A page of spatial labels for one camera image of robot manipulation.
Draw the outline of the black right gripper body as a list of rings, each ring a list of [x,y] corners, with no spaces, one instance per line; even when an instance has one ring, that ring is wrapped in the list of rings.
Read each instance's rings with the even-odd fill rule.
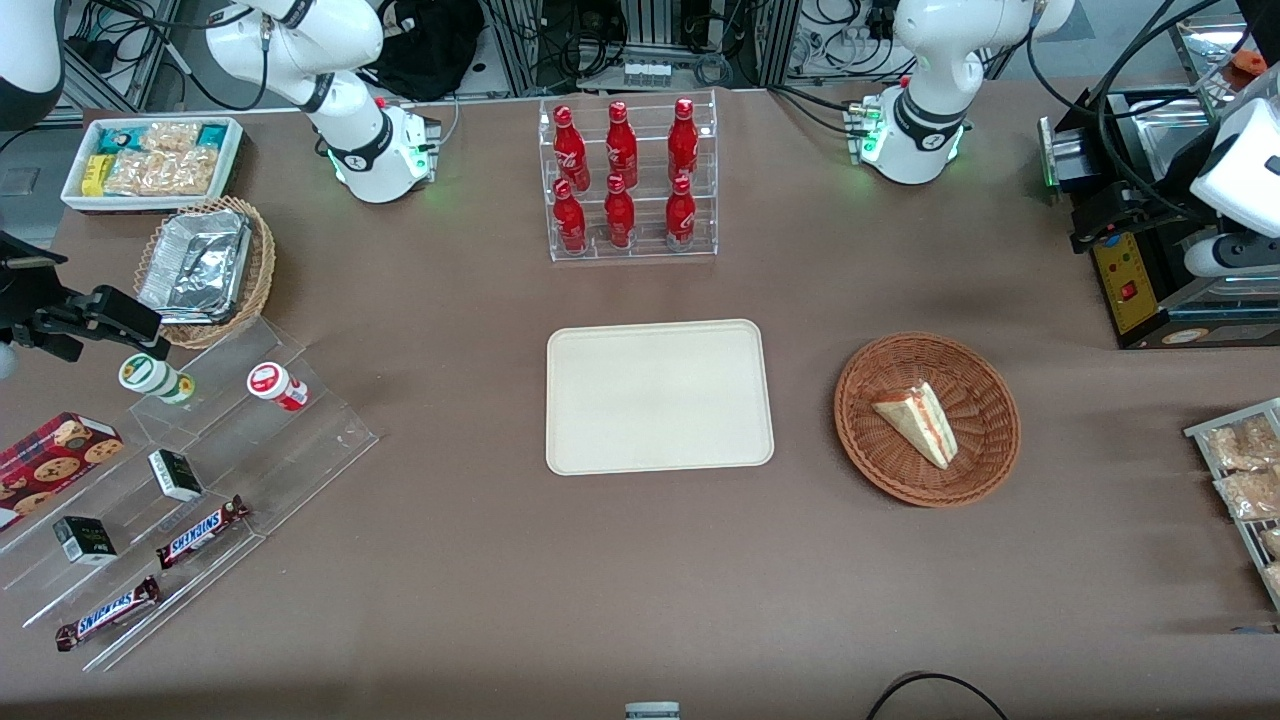
[[[67,256],[1,233],[1,341],[13,341],[13,331],[38,310],[70,297],[56,270],[67,261]]]

